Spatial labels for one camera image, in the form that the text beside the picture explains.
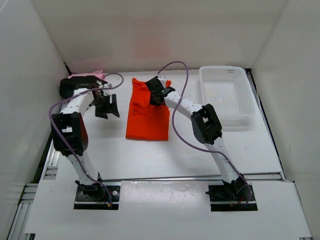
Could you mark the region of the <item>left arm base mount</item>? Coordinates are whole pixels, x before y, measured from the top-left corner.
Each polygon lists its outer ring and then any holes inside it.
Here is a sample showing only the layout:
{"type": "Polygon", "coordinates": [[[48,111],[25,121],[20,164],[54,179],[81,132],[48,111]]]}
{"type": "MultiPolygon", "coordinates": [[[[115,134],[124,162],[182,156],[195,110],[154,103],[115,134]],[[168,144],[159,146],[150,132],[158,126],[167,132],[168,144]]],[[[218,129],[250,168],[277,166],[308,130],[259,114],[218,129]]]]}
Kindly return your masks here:
{"type": "Polygon", "coordinates": [[[74,198],[74,210],[111,210],[116,211],[120,205],[121,184],[106,186],[108,193],[100,184],[84,185],[77,183],[74,198]]]}

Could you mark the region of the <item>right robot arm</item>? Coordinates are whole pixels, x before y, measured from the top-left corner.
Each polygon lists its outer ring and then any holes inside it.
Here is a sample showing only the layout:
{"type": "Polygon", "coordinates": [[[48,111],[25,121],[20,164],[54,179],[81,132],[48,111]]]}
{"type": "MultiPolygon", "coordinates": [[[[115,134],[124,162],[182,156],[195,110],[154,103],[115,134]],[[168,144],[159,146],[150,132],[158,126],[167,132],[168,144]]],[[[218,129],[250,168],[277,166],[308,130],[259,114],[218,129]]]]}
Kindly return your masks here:
{"type": "Polygon", "coordinates": [[[197,104],[179,94],[168,80],[159,76],[147,82],[132,79],[125,137],[138,141],[168,141],[169,120],[180,113],[191,121],[196,140],[211,153],[225,190],[238,195],[247,185],[230,160],[222,138],[222,125],[211,104],[197,104]]]}

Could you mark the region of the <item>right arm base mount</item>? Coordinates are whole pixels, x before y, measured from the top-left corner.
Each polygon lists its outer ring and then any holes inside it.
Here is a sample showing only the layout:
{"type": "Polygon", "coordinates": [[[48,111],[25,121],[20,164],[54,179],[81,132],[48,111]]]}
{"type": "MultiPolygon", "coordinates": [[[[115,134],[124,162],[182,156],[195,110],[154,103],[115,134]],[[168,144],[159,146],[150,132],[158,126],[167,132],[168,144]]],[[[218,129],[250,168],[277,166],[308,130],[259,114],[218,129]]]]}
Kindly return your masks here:
{"type": "Polygon", "coordinates": [[[226,187],[222,185],[209,185],[205,192],[209,196],[211,212],[255,212],[258,206],[255,198],[253,186],[245,186],[238,194],[227,192],[226,187]]]}

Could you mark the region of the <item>orange garment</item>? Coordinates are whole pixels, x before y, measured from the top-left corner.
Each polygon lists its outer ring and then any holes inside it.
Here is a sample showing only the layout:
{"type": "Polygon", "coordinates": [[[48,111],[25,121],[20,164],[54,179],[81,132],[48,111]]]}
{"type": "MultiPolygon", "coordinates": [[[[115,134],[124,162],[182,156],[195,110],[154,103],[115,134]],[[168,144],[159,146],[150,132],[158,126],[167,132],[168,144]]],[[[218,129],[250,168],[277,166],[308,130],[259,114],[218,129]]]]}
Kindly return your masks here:
{"type": "Polygon", "coordinates": [[[132,78],[125,138],[138,141],[168,141],[170,110],[150,104],[146,83],[132,78]]]}

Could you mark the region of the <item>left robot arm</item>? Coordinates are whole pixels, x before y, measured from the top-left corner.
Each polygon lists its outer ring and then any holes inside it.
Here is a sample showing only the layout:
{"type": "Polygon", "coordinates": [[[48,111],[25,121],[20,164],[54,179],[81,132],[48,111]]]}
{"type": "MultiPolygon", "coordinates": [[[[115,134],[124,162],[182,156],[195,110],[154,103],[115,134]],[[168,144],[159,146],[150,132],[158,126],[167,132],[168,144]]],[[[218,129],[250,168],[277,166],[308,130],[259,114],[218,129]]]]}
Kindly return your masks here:
{"type": "Polygon", "coordinates": [[[104,196],[109,191],[87,154],[89,137],[83,116],[94,107],[97,118],[108,119],[110,114],[119,117],[117,97],[109,93],[112,89],[114,86],[104,76],[64,78],[59,84],[59,95],[66,105],[59,113],[49,113],[54,149],[70,161],[78,175],[75,183],[88,196],[104,196]]]}

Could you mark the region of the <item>white plastic basket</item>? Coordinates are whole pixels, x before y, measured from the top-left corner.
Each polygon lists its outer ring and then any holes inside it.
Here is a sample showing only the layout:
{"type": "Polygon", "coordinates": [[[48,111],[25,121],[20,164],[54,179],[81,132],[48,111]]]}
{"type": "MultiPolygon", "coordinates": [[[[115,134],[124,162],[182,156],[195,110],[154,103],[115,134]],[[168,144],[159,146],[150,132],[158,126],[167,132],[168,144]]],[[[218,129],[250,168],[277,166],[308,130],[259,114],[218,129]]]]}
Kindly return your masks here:
{"type": "Polygon", "coordinates": [[[255,114],[252,88],[245,70],[237,66],[202,66],[199,69],[202,102],[211,104],[225,131],[251,126],[255,114]]]}

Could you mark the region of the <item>black t shirt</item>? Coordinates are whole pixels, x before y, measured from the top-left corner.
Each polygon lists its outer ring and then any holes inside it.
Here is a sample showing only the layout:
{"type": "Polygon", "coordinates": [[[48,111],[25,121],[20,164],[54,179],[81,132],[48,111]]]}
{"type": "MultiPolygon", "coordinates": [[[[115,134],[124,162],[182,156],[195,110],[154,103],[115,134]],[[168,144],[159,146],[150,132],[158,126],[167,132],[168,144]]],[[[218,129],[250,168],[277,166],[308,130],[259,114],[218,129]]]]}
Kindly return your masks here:
{"type": "Polygon", "coordinates": [[[59,84],[59,95],[63,99],[68,99],[74,95],[74,90],[97,88],[97,80],[98,78],[93,75],[64,78],[59,84]]]}

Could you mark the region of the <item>pink t shirt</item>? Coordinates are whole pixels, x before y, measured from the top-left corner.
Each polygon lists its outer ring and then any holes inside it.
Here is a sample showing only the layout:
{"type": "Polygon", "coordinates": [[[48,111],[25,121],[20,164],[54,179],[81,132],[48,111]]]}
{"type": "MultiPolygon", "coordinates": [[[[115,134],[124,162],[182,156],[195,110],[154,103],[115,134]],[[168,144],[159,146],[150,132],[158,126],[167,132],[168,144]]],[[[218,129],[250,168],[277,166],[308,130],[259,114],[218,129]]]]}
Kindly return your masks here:
{"type": "Polygon", "coordinates": [[[72,73],[70,76],[68,76],[69,79],[73,77],[86,77],[86,76],[95,76],[99,78],[100,80],[105,79],[105,74],[103,70],[96,70],[94,72],[87,72],[87,73],[72,73]]]}

